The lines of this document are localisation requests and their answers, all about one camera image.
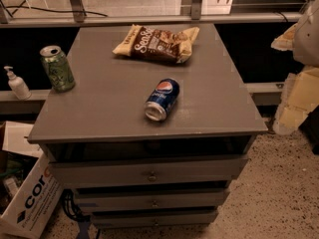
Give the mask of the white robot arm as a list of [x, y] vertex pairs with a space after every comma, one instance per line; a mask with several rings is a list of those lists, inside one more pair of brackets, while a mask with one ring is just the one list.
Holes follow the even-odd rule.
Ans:
[[273, 123], [277, 134], [290, 134], [319, 106], [319, 0], [311, 2], [299, 21], [271, 47], [291, 51], [293, 59], [303, 65], [300, 73], [289, 74], [285, 80]]

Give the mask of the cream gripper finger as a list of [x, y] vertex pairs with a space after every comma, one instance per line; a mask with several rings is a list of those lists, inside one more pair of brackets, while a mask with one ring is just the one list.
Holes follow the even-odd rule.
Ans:
[[273, 130], [281, 135], [292, 133], [318, 106], [319, 68], [305, 66], [299, 74], [289, 74], [285, 80]]
[[292, 25], [282, 35], [275, 38], [271, 43], [271, 48], [278, 51], [292, 51], [296, 27], [297, 24]]

